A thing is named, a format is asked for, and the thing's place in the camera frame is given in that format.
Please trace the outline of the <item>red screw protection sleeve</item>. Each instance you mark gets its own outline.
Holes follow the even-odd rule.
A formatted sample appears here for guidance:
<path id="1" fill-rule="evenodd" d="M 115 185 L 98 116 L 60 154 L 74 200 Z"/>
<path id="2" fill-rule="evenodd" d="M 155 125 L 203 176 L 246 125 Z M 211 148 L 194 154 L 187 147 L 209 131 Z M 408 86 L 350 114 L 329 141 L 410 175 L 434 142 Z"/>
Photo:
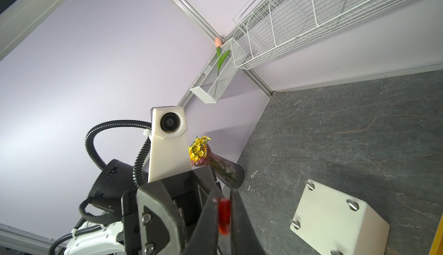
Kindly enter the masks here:
<path id="1" fill-rule="evenodd" d="M 231 200 L 227 198 L 220 199 L 218 205 L 219 215 L 219 233 L 221 235 L 230 234 L 231 222 Z"/>

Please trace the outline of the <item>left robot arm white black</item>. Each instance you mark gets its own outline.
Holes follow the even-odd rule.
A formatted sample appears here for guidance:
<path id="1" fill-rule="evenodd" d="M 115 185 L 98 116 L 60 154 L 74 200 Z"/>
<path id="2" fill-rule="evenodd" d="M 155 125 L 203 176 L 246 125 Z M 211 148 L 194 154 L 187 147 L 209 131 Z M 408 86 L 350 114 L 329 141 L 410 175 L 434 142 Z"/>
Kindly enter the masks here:
<path id="1" fill-rule="evenodd" d="M 145 129 L 147 139 L 133 165 L 106 163 L 95 137 L 123 127 Z M 49 253 L 67 242 L 66 255 L 216 254 L 219 236 L 231 232 L 231 201 L 211 167 L 191 167 L 185 132 L 183 116 L 171 111 L 151 122 L 114 120 L 93 127 L 85 148 L 100 175 L 79 206 L 81 220 Z"/>

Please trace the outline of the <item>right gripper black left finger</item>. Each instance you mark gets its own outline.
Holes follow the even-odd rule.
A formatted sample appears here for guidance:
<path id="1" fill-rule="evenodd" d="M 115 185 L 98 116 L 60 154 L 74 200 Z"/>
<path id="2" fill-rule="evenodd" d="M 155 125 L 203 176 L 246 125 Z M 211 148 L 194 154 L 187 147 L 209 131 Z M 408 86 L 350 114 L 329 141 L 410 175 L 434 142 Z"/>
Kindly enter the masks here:
<path id="1" fill-rule="evenodd" d="M 195 230 L 182 255 L 216 255 L 219 238 L 220 190 L 213 190 L 204 205 Z"/>

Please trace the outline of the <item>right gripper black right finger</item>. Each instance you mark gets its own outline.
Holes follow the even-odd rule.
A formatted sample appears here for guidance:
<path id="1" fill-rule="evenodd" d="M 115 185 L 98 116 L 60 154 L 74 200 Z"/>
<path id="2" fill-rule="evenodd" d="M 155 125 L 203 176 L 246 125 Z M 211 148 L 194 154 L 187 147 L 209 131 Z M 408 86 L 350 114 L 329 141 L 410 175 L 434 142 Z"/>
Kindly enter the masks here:
<path id="1" fill-rule="evenodd" d="M 232 255 L 265 255 L 257 235 L 250 222 L 240 193 L 232 189 L 231 200 L 231 254 Z"/>

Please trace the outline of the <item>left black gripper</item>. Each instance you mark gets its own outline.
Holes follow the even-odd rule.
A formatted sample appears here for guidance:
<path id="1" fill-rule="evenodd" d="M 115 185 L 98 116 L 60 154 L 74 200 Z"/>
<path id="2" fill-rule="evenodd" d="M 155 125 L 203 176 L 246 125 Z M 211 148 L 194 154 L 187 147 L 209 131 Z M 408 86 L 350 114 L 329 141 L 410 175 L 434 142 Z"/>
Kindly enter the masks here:
<path id="1" fill-rule="evenodd" d="M 220 190 L 212 167 L 144 184 L 121 198 L 127 255 L 181 255 L 209 194 Z"/>

